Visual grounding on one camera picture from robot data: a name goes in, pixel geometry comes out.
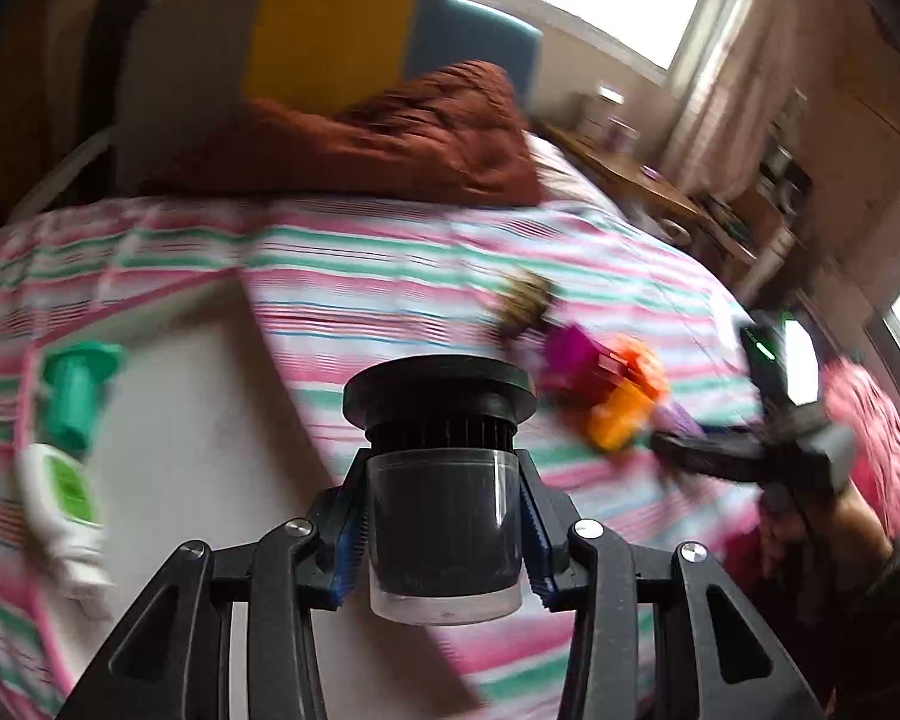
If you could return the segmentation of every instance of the headboard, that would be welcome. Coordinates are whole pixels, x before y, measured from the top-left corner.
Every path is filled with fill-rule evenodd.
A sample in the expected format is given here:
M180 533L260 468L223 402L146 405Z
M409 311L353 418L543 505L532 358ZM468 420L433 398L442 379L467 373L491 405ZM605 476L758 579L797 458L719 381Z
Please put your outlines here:
M114 184L130 193L240 103L330 115L467 59L503 67L519 103L540 33L464 0L165 0L137 20L117 88Z

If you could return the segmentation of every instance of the metal screw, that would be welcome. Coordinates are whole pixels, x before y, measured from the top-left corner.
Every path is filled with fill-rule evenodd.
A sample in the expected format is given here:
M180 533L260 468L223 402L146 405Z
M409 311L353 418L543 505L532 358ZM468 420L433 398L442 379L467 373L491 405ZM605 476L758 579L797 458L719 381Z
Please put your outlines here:
M180 544L179 550L183 552L183 557L186 557L187 560L199 560L206 552L206 547L201 541L187 541L185 544Z
M600 538L604 533L604 527L595 519L578 520L573 529L581 538Z
M680 556L687 562L703 562L706 560L706 547L696 541L687 541L680 545Z
M287 533L289 533L291 536L296 536L297 538L301 538L302 536L309 536L310 533L314 531L314 523L310 522L309 519L304 519L303 517L295 517L283 527L284 530L287 531Z

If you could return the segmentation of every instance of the green bottle cap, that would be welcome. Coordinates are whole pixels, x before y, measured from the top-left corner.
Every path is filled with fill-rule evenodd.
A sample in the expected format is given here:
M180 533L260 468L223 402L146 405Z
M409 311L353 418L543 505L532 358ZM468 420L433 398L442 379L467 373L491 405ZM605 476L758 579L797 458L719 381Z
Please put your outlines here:
M43 432L50 445L71 457L82 457L93 445L103 400L103 383L124 363L116 343L84 341L50 352L43 380L50 397L43 415Z

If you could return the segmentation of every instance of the curtain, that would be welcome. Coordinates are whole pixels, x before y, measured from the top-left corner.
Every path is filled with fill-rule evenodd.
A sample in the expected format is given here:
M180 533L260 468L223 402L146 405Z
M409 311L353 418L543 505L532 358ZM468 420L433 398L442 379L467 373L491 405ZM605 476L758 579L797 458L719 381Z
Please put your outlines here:
M754 179L770 121L796 76L797 6L735 0L660 160L687 194L730 200Z

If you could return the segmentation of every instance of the pink striped blanket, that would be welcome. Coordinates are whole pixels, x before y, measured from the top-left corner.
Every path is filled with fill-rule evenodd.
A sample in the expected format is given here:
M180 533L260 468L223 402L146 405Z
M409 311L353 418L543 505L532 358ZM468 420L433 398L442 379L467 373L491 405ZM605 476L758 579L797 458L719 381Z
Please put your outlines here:
M364 439L341 415L359 370L436 352L499 355L488 331L494 293L525 266L559 285L562 312L597 334L643 338L666 365L673 397L698 419L755 414L738 350L718 338L714 300L733 303L702 266L622 223L570 202L467 210L386 200L108 200L0 230L0 701L15 716L53 716L63 696L34 626L28 549L11 435L21 358L33 339L91 309L196 271L238 266L272 355L330 469L345 472ZM720 549L755 522L754 491L703 480L691 497L658 482L638 443L591 451L544 402L521 427L549 484L581 513L631 541ZM434 631L484 714L553 717L572 616L527 591L522 610ZM652 620L640 618L643 689Z

